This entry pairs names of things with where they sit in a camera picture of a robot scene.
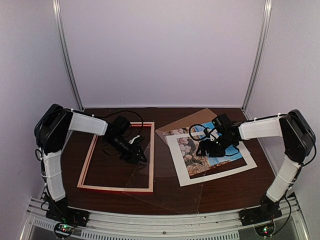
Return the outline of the wooden picture frame red edge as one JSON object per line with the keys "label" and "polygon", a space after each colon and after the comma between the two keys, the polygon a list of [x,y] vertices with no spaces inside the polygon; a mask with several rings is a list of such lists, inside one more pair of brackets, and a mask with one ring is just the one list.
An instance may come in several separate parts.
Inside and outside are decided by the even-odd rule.
{"label": "wooden picture frame red edge", "polygon": [[98,135],[94,135],[87,152],[80,177],[78,179],[77,187],[80,189],[99,191],[107,193],[147,193],[151,194],[154,191],[154,149],[155,149],[155,123],[152,121],[144,122],[144,127],[150,128],[150,143],[149,143],[149,164],[148,164],[148,187],[147,188],[132,188],[132,187],[111,187],[111,186],[95,186],[86,185],[85,178],[90,166],[93,152],[96,147]]}

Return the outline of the white mat board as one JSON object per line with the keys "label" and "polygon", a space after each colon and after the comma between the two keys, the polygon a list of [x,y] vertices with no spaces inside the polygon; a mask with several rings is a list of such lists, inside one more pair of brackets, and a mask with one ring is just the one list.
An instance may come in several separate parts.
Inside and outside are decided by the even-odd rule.
{"label": "white mat board", "polygon": [[170,149],[179,185],[181,187],[212,181],[245,172],[257,167],[244,143],[236,148],[229,146],[227,156],[196,156],[199,146],[189,134],[165,137]]}

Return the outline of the clear acrylic sheet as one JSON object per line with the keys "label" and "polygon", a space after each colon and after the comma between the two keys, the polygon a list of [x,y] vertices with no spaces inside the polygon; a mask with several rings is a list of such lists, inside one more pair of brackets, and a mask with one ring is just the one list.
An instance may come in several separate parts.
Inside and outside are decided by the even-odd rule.
{"label": "clear acrylic sheet", "polygon": [[202,183],[180,186],[170,149],[156,137],[153,192],[127,192],[126,195],[177,214],[196,214],[202,190]]}

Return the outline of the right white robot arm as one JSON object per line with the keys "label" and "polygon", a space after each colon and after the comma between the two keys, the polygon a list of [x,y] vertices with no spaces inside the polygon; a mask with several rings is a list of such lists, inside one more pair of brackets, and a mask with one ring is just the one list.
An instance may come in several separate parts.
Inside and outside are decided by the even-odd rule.
{"label": "right white robot arm", "polygon": [[196,156],[225,157],[226,149],[237,147],[240,142],[262,138],[281,138],[284,159],[275,179],[267,189],[256,210],[259,220],[268,220],[275,212],[275,204],[283,199],[295,184],[306,158],[317,153],[316,135],[300,110],[278,113],[245,121],[231,120],[227,114],[218,115],[212,121],[213,128],[205,128],[198,139]]}

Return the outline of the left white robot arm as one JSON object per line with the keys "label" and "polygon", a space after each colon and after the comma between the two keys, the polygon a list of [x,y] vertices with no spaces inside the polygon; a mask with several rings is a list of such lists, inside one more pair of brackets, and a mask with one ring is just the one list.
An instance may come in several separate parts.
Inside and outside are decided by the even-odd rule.
{"label": "left white robot arm", "polygon": [[144,137],[138,134],[131,140],[124,138],[124,133],[130,126],[130,121],[122,115],[118,115],[113,121],[107,121],[103,117],[52,104],[34,128],[50,199],[55,203],[66,199],[61,155],[70,131],[101,136],[120,154],[120,159],[131,164],[146,163],[148,159],[140,145]]}

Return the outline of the landscape photo print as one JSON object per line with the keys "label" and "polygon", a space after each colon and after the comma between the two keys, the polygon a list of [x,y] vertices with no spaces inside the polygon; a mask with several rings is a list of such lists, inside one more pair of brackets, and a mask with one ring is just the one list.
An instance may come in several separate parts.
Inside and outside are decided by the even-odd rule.
{"label": "landscape photo print", "polygon": [[180,186],[188,186],[242,173],[257,167],[244,143],[226,148],[223,156],[209,156],[199,149],[221,136],[212,122],[167,130],[159,136],[168,145]]}

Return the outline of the brown backing board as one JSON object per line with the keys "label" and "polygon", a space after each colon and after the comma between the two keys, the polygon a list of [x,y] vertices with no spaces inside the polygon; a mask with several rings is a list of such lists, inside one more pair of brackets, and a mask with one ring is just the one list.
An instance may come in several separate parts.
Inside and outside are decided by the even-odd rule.
{"label": "brown backing board", "polygon": [[217,115],[214,112],[212,112],[208,108],[204,108],[191,115],[188,115],[172,123],[169,123],[165,126],[162,126],[156,129],[155,132],[165,142],[166,141],[164,136],[165,132],[190,127],[193,124],[203,124],[203,123],[211,122],[211,120],[213,120],[216,116]]}

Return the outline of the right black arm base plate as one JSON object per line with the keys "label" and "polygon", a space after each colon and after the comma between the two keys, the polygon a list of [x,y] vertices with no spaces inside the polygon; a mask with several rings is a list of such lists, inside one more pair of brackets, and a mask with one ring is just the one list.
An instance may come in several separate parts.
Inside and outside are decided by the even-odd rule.
{"label": "right black arm base plate", "polygon": [[271,221],[283,215],[278,207],[271,211],[263,211],[261,206],[244,208],[238,214],[243,227]]}

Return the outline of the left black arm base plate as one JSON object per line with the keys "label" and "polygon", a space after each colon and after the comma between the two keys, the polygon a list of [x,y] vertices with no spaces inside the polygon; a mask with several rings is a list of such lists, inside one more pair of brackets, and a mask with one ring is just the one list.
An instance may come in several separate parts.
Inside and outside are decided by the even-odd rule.
{"label": "left black arm base plate", "polygon": [[49,209],[45,214],[46,218],[56,222],[62,222],[77,227],[86,227],[90,213],[85,210],[68,208],[66,216],[63,216],[58,210]]}

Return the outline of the aluminium front rail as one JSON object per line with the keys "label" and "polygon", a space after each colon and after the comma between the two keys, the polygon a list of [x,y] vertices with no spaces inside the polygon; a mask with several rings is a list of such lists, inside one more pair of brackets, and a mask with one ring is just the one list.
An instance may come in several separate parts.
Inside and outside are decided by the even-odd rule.
{"label": "aluminium front rail", "polygon": [[[182,215],[131,215],[90,211],[86,227],[66,240],[311,240],[302,213],[292,206],[287,224],[272,237],[261,237],[254,225],[243,226],[237,210]],[[56,222],[30,206],[18,240],[60,240]]]}

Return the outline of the right aluminium corner post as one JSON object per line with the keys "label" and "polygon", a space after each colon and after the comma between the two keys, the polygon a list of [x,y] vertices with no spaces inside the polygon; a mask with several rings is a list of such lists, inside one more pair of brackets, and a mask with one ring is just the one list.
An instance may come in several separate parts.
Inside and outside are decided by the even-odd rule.
{"label": "right aluminium corner post", "polygon": [[271,16],[272,16],[272,6],[273,1],[272,0],[265,0],[264,1],[264,9],[263,9],[263,16],[262,16],[262,22],[261,22],[261,28],[260,28],[260,34],[258,39],[258,45],[256,49],[256,54],[253,62],[253,67],[249,79],[249,84],[246,90],[246,94],[244,97],[244,101],[242,104],[242,111],[246,112],[250,103],[250,99],[252,97],[255,83],[258,79],[258,74],[263,58],[263,52],[266,46],[268,33],[270,29],[270,22],[271,22]]}

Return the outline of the aluminium corner post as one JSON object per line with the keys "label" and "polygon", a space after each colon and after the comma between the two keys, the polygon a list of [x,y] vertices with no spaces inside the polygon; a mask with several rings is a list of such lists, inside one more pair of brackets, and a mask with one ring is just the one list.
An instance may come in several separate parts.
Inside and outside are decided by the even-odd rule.
{"label": "aluminium corner post", "polygon": [[72,91],[73,97],[76,101],[77,108],[80,111],[83,111],[84,106],[83,106],[83,103],[80,98],[80,93],[79,93],[79,90],[78,90],[78,87],[76,84],[74,71],[73,71],[72,63],[71,63],[71,58],[70,58],[69,51],[68,51],[66,34],[65,34],[65,30],[64,30],[64,24],[63,24],[63,17],[62,17],[62,12],[61,12],[61,1],[60,0],[52,0],[52,8],[53,8],[53,14],[54,14],[56,27],[57,27],[57,31],[58,31],[60,46],[61,46],[61,50],[62,50],[63,62],[65,65],[68,81],[70,83],[71,91]]}
{"label": "aluminium corner post", "polygon": [[262,22],[261,22],[261,28],[260,28],[260,34],[258,39],[258,45],[256,49],[256,54],[253,62],[253,67],[249,79],[249,84],[246,90],[246,94],[244,97],[244,101],[242,104],[242,111],[246,112],[250,103],[250,99],[252,97],[255,83],[258,79],[258,74],[263,58],[263,52],[266,46],[268,33],[270,29],[270,22],[271,22],[271,16],[272,16],[272,6],[273,1],[272,0],[265,0],[264,1],[264,9],[263,9],[263,16],[262,16]]}

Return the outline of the left aluminium corner post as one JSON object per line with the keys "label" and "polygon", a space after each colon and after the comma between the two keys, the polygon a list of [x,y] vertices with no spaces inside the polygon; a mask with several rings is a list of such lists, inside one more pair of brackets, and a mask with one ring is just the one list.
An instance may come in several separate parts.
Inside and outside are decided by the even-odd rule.
{"label": "left aluminium corner post", "polygon": [[83,103],[80,98],[80,93],[79,93],[79,90],[78,90],[78,87],[76,84],[74,71],[73,71],[72,63],[71,63],[71,58],[70,58],[69,51],[68,51],[66,34],[65,34],[65,30],[64,30],[64,24],[63,24],[63,17],[62,17],[62,12],[61,12],[61,1],[60,0],[52,0],[52,8],[53,8],[53,14],[54,14],[56,27],[57,27],[57,31],[58,31],[60,46],[61,46],[61,50],[62,50],[63,62],[65,65],[68,81],[70,83],[71,91],[72,91],[73,97],[76,101],[77,108],[80,111],[83,111],[84,106],[83,106]]}

